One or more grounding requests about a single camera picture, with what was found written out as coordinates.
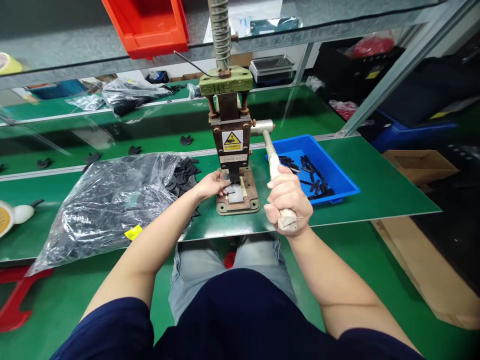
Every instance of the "bag of black rubber parts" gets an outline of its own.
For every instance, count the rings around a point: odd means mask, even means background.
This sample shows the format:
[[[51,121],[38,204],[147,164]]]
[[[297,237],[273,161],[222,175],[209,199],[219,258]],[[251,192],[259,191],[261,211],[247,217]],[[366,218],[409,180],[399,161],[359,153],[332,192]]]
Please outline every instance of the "bag of black rubber parts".
[[[63,201],[27,276],[127,247],[176,199],[166,186],[182,157],[154,152],[94,162]]]
[[[165,84],[117,78],[105,85],[101,93],[113,113],[121,117],[142,104],[173,95],[174,92]]]

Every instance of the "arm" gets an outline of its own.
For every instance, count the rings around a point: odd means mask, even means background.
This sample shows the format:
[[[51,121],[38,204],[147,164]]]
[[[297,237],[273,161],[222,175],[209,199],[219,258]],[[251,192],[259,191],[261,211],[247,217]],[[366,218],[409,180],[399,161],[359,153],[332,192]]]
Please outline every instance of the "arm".
[[[268,183],[268,220],[276,225],[279,210],[297,214],[298,230],[283,233],[290,243],[308,288],[318,301],[329,334],[338,339],[345,331],[366,328],[388,334],[418,350],[367,283],[332,251],[308,225],[312,205],[302,192],[296,175],[279,166],[280,175]]]
[[[121,256],[96,291],[82,319],[112,300],[134,297],[150,308],[155,276],[169,257],[196,207],[230,184],[220,171],[206,175],[148,225]]]

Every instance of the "person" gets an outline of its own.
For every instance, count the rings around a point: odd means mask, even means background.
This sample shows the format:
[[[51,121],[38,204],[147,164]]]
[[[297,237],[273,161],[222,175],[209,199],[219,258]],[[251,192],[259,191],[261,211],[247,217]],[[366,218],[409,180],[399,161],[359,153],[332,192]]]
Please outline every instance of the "person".
[[[372,289],[309,227],[313,209],[298,177],[279,172],[267,184],[266,217],[276,228],[279,210],[296,212],[295,232],[276,231],[290,243],[326,333],[297,307],[276,233],[244,236],[228,270],[211,242],[177,244],[198,204],[226,194],[230,182],[217,171],[130,244],[52,359],[423,359]],[[175,326],[154,345],[155,277],[175,247]]]

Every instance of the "clear plastic bag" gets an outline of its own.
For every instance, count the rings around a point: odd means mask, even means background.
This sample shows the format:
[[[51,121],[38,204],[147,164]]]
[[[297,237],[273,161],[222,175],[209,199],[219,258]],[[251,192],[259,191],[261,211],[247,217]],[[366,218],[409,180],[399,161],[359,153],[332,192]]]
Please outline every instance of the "clear plastic bag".
[[[182,160],[175,152],[94,162],[63,201],[27,276],[125,248],[177,198],[165,189]]]
[[[188,98],[190,100],[192,99],[198,99],[202,97],[202,94],[200,93],[200,86],[198,85],[193,85],[191,82],[189,82],[186,87],[188,88]]]
[[[325,88],[325,83],[316,76],[307,77],[305,84],[313,92],[316,92],[319,88]]]
[[[66,99],[65,102],[85,111],[95,111],[105,104],[105,100],[95,94]]]
[[[296,16],[267,18],[263,20],[251,20],[246,30],[247,36],[257,36],[268,33],[276,33],[302,27],[302,19]]]
[[[117,116],[126,115],[142,104],[173,93],[165,84],[143,83],[124,78],[109,82],[102,90],[106,104]]]
[[[354,103],[353,101],[336,101],[336,100],[330,100],[328,104],[335,109],[337,113],[340,114],[342,118],[345,120],[349,120],[352,115],[357,111],[359,106]]]

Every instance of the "wooden hammer handle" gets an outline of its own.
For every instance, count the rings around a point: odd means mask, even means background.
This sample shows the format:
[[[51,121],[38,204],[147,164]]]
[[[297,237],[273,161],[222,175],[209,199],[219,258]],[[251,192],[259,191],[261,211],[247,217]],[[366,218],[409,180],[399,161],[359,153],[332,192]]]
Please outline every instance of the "wooden hammer handle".
[[[268,154],[268,164],[270,167],[270,179],[275,179],[279,173],[280,159],[275,151],[272,143],[272,138],[267,129],[262,131],[263,139],[265,141],[265,148]],[[297,231],[297,214],[292,209],[280,210],[280,218],[278,219],[278,228],[286,232]]]

